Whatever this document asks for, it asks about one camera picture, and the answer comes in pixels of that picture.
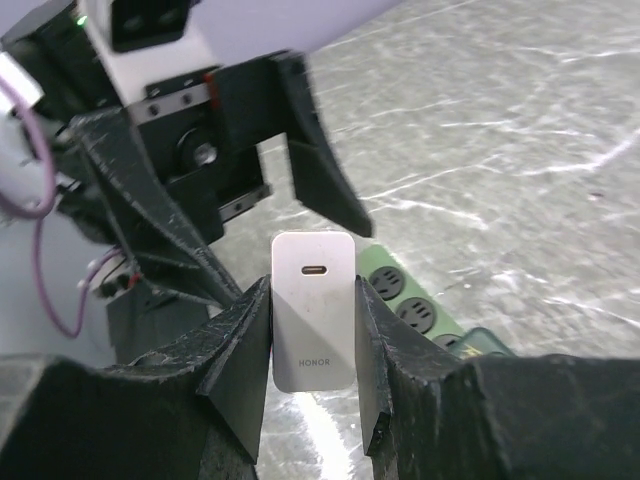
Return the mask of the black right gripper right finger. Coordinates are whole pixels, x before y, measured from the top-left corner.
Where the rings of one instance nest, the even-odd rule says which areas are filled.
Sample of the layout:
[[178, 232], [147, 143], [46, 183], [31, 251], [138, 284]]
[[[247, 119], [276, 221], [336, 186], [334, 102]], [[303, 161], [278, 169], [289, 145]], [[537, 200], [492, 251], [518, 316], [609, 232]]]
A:
[[568, 355], [461, 360], [358, 280], [356, 370], [377, 479], [635, 479], [639, 363]]

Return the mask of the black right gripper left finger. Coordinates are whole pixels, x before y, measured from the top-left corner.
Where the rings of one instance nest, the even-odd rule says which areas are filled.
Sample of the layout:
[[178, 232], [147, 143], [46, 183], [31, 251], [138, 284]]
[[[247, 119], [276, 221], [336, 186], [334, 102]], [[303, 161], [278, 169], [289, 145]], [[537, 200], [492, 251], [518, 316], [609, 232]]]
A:
[[252, 479], [271, 350], [271, 289], [128, 365], [1, 359], [5, 479]]

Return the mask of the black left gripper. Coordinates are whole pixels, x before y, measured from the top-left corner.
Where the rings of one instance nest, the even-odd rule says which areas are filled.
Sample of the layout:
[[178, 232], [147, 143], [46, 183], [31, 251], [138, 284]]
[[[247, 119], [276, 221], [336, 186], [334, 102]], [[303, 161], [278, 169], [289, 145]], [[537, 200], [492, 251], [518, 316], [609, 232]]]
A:
[[[323, 130], [302, 53], [279, 51], [209, 73], [220, 136], [204, 97], [213, 56], [194, 27], [171, 44], [117, 53], [83, 20], [23, 19], [1, 44], [44, 91], [36, 116], [59, 171], [86, 184], [80, 156], [63, 137], [74, 117], [71, 134], [109, 223], [151, 289], [220, 308], [241, 295], [204, 239], [222, 238], [226, 221], [269, 195], [253, 147], [279, 134], [295, 198], [373, 236]], [[122, 109], [105, 109], [114, 106], [126, 109], [140, 135]], [[225, 151], [242, 153], [225, 158], [220, 138]]]

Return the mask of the white plug adapter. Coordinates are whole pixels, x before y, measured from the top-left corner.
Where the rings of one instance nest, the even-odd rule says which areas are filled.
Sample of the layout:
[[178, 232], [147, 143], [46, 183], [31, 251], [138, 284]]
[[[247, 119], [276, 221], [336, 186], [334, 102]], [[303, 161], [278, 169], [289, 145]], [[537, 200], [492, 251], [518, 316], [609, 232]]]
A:
[[341, 231], [287, 231], [271, 243], [273, 378], [286, 393], [355, 379], [355, 242]]

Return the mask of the green power strip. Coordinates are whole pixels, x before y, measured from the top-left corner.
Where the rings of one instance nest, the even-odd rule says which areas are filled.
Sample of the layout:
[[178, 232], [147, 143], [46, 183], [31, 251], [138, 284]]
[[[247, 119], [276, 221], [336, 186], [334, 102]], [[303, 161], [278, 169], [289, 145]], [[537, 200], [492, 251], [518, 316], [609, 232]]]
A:
[[357, 257], [359, 274], [386, 305], [421, 335], [454, 356], [461, 355], [465, 331], [383, 246], [374, 244]]

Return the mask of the dark green cube adapter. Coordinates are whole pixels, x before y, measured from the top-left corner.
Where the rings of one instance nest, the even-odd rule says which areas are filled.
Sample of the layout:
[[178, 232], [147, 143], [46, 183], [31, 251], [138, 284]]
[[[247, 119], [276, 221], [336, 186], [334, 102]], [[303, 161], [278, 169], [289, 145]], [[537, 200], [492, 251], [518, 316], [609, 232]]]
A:
[[470, 329], [462, 338], [461, 355], [469, 358], [482, 355], [504, 355], [513, 357], [515, 353], [491, 330], [484, 327]]

